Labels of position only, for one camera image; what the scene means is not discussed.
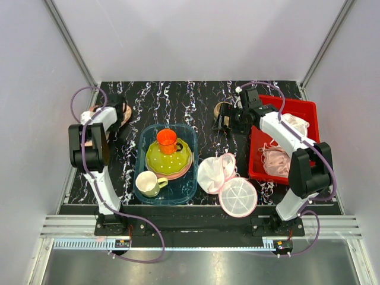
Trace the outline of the floral pink laundry bag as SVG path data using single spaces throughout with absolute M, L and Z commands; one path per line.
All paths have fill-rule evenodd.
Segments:
M 116 116 L 116 110 L 114 107 L 108 106 L 105 107 L 105 109 L 95 118 L 95 120 L 91 121 L 90 118 L 92 118 L 98 110 L 101 109 L 100 105 L 94 105 L 91 108 L 89 108 L 88 111 L 85 111 L 81 114 L 80 116 L 80 122 L 82 125 L 84 125 L 87 121 L 90 122 L 90 125 L 94 123 L 103 123 L 104 131 L 105 131 L 105 136 L 107 141 L 109 141 L 110 135 L 117 133 L 117 132 L 111 132 L 111 126 L 116 122 L 117 116 Z M 129 121 L 132 115 L 132 109 L 126 104 L 126 112 L 125 112 L 125 119 L 123 122 L 123 125 L 121 128 L 124 127 L 124 125 Z

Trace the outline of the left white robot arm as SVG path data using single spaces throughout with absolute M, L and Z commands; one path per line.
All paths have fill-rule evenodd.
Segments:
M 98 203 L 96 236 L 120 236 L 128 231 L 127 218 L 116 214 L 121 210 L 121 200 L 110 180 L 106 134 L 122 127 L 130 114 L 126 101 L 111 94 L 104 106 L 83 112 L 79 123 L 68 128 L 70 162 L 87 179 Z

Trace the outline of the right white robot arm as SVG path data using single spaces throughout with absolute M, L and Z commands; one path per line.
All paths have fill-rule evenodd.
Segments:
M 283 235 L 296 223 L 311 201 L 319 201 L 319 193 L 329 187 L 337 189 L 330 146 L 306 138 L 271 104 L 248 104 L 243 109 L 220 102 L 214 108 L 215 129 L 243 132 L 261 130 L 274 139 L 290 157 L 289 190 L 270 215 L 268 228 Z

